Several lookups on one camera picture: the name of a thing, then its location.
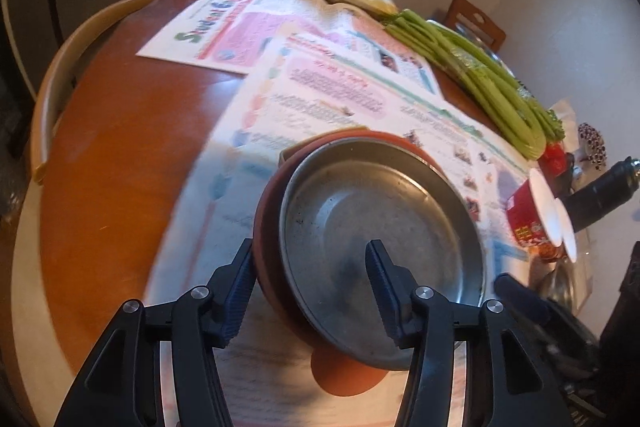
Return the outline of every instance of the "red cup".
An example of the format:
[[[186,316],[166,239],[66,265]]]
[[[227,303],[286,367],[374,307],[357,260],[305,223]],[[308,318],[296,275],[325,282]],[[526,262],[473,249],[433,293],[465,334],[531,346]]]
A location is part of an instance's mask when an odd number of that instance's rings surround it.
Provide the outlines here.
[[[562,243],[556,200],[537,169],[529,171],[529,179],[509,198],[506,213],[511,231],[521,247],[548,250]]]

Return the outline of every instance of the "lid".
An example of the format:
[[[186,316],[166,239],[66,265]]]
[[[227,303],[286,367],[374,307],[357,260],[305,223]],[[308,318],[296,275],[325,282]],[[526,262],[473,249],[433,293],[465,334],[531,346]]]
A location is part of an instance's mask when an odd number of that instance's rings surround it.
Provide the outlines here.
[[[571,224],[571,218],[564,207],[564,203],[558,198],[556,198],[556,209],[558,210],[560,226],[562,227],[564,249],[571,262],[575,263],[578,259],[578,247],[575,242],[574,226]]]
[[[529,186],[546,237],[554,247],[559,247],[562,244],[562,227],[558,217],[556,198],[545,177],[537,169],[529,171]]]

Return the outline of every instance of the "chair backrest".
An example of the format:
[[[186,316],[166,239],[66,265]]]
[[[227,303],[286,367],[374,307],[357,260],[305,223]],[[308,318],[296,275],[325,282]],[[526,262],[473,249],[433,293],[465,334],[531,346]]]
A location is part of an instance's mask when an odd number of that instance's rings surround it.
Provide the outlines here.
[[[456,31],[456,23],[462,23],[469,28],[489,48],[497,52],[507,38],[500,27],[493,22],[486,13],[479,10],[468,0],[453,0],[444,19],[444,25]]]
[[[87,48],[115,23],[153,0],[122,0],[83,22],[60,47],[44,75],[31,121],[31,176],[42,184],[54,126],[64,107],[78,60]]]

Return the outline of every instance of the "metal screw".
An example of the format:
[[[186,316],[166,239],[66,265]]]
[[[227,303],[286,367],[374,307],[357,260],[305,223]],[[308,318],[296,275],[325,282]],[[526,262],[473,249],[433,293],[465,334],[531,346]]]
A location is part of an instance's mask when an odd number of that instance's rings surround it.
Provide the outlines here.
[[[209,288],[206,286],[196,286],[191,290],[191,297],[194,299],[204,299],[207,295],[209,295]]]
[[[433,290],[428,286],[418,286],[415,289],[415,294],[420,299],[431,299],[431,297],[433,297]]]
[[[125,313],[137,312],[138,308],[140,308],[140,303],[138,301],[127,301],[122,305],[122,311]]]
[[[504,309],[504,306],[502,305],[502,303],[500,301],[495,300],[495,299],[489,299],[486,302],[486,307],[492,313],[500,313]]]

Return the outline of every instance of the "brown bowl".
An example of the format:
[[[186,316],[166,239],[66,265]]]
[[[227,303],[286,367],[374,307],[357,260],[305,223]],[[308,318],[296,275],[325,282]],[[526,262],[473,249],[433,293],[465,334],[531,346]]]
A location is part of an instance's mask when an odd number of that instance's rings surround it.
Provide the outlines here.
[[[254,219],[254,263],[262,293],[287,327],[314,348],[312,371],[316,382],[335,396],[353,396],[374,387],[387,371],[350,359],[329,344],[306,320],[298,307],[284,273],[278,241],[280,207],[293,172],[313,151],[342,138],[374,138],[399,146],[419,156],[440,173],[442,169],[409,140],[385,132],[354,129],[324,135],[305,145],[284,162],[271,177],[258,202]]]

